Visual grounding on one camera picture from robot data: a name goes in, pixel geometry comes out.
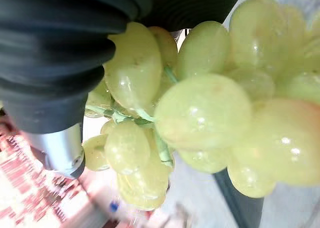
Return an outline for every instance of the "mechanical part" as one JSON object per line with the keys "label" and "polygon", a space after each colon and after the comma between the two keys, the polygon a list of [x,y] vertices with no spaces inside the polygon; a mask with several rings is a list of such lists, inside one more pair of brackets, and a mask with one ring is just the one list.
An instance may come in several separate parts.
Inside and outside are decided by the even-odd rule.
{"label": "mechanical part", "polygon": [[151,0],[0,0],[0,97],[47,169],[81,175],[88,92],[115,51],[106,37],[150,10]]}

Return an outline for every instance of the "blue object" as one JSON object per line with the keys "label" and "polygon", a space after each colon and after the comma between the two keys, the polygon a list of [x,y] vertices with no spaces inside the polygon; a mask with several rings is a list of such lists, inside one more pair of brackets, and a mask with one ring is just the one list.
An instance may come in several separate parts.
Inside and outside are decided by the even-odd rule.
{"label": "blue object", "polygon": [[109,205],[111,212],[116,212],[119,208],[119,203],[112,201]]}

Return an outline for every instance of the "bunch of grapes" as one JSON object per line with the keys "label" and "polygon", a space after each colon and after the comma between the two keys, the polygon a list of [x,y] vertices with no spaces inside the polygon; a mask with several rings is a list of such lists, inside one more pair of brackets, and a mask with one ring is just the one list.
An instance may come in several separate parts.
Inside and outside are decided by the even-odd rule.
{"label": "bunch of grapes", "polygon": [[125,201],[164,202],[173,151],[201,172],[227,168],[253,198],[320,183],[319,14],[307,27],[294,6],[246,0],[229,31],[200,23],[179,53],[160,27],[108,38],[116,52],[86,107],[111,120],[83,146],[89,169],[117,172]]}

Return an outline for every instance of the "green grape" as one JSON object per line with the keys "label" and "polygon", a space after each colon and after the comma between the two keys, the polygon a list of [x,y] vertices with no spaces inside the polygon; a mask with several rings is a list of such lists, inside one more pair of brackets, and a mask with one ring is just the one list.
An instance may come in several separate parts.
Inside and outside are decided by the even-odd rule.
{"label": "green grape", "polygon": [[104,125],[102,126],[100,130],[100,134],[109,135],[110,132],[116,127],[116,123],[113,119],[108,120]]}
{"label": "green grape", "polygon": [[149,27],[149,30],[154,35],[159,46],[162,65],[172,68],[176,64],[178,56],[178,48],[175,39],[169,31],[161,27],[151,26]]}
{"label": "green grape", "polygon": [[192,168],[212,174],[227,167],[230,149],[216,147],[209,151],[178,151],[178,153]]}
{"label": "green grape", "polygon": [[137,194],[147,199],[155,199],[166,194],[169,167],[161,163],[158,151],[152,148],[148,164],[125,178],[129,187]]}
{"label": "green grape", "polygon": [[287,21],[290,48],[296,50],[303,45],[306,39],[307,24],[304,14],[297,7],[289,4],[283,4],[282,10]]}
{"label": "green grape", "polygon": [[198,24],[182,43],[176,64],[177,78],[222,72],[229,51],[230,37],[222,24],[215,21]]}
{"label": "green grape", "polygon": [[134,192],[129,187],[125,175],[117,174],[117,183],[120,195],[123,198],[123,200],[142,211],[153,211],[159,208],[166,199],[165,195],[153,199],[147,199],[143,195]]}
{"label": "green grape", "polygon": [[[177,56],[178,56],[178,48],[177,48],[177,43],[175,39],[172,37],[172,35],[168,31],[166,31],[161,27],[151,26],[149,27],[149,30],[152,32],[152,34],[154,35],[159,45],[163,67],[167,67],[171,69],[171,71],[174,73],[173,68],[177,62]],[[170,80],[168,75],[163,71],[161,80],[160,80],[160,86],[156,95],[153,98],[153,101],[150,104],[143,107],[147,114],[151,116],[154,115],[155,108],[157,103],[159,102],[159,99],[173,85],[174,83]]]}
{"label": "green grape", "polygon": [[301,72],[279,80],[276,96],[314,102],[320,105],[319,71]]}
{"label": "green grape", "polygon": [[252,101],[270,99],[275,94],[272,77],[261,70],[239,68],[229,72],[227,76],[237,82]]}
{"label": "green grape", "polygon": [[276,186],[276,182],[270,177],[241,164],[235,158],[230,160],[227,170],[233,186],[247,197],[264,197],[269,195]]}
{"label": "green grape", "polygon": [[154,113],[161,138],[178,151],[209,151],[237,142],[250,126],[251,102],[232,79],[207,74],[183,80]]}
{"label": "green grape", "polygon": [[[111,108],[111,95],[104,78],[94,90],[89,92],[86,105],[97,106],[105,109]],[[99,118],[103,116],[102,114],[98,114],[90,109],[85,109],[84,115],[89,118]]]}
{"label": "green grape", "polygon": [[235,157],[275,181],[320,183],[320,106],[275,98],[254,109],[252,128],[233,147]]}
{"label": "green grape", "polygon": [[231,50],[239,68],[254,67],[276,77],[289,56],[288,22],[275,0],[246,0],[230,20]]}
{"label": "green grape", "polygon": [[85,166],[91,171],[103,171],[109,168],[105,156],[106,134],[101,134],[86,140],[82,146],[85,155]]}
{"label": "green grape", "polygon": [[104,150],[110,166],[124,175],[142,169],[150,159],[148,139],[131,120],[123,121],[111,130]]}
{"label": "green grape", "polygon": [[156,95],[162,75],[156,39],[142,24],[131,22],[125,33],[109,35],[114,57],[103,65],[113,98],[126,109],[143,108]]}
{"label": "green grape", "polygon": [[277,97],[320,104],[320,43],[310,40],[276,81]]}

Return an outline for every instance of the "gray surface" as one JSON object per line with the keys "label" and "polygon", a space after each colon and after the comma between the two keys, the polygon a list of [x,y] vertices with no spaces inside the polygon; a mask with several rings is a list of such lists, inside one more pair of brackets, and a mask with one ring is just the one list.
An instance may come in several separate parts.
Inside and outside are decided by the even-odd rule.
{"label": "gray surface", "polygon": [[260,228],[319,228],[320,186],[278,184],[264,199]]}

